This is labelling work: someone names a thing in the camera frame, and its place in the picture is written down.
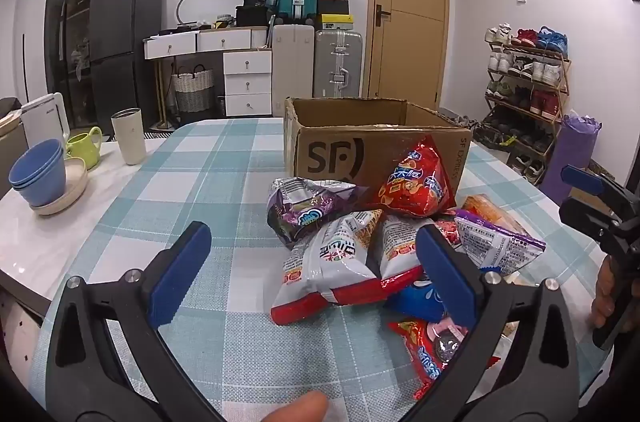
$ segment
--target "purple gift bag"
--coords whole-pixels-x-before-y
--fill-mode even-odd
[[[556,148],[540,185],[540,191],[556,204],[560,205],[571,192],[571,186],[562,182],[560,177],[562,168],[568,164],[579,168],[589,165],[601,128],[602,123],[592,117],[578,117],[573,110],[562,118]]]

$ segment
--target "beige suitcase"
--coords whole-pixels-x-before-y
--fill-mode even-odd
[[[314,81],[315,30],[311,25],[274,25],[271,110],[284,117],[287,97],[310,98]]]

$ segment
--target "stacked blue bowl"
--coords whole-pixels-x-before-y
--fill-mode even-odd
[[[29,148],[11,168],[9,184],[33,207],[59,199],[66,184],[62,143],[47,139]]]

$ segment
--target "wicker basket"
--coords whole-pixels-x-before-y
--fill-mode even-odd
[[[175,101],[179,112],[200,112],[215,107],[216,95],[213,88],[213,70],[193,73],[173,74],[171,76],[175,90]]]

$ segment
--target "green mug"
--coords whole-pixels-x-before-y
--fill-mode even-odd
[[[92,137],[98,136],[98,144],[94,144]],[[89,133],[75,135],[66,141],[66,156],[80,157],[84,160],[87,170],[98,164],[100,160],[100,145],[102,144],[102,131],[97,126],[89,130]]]

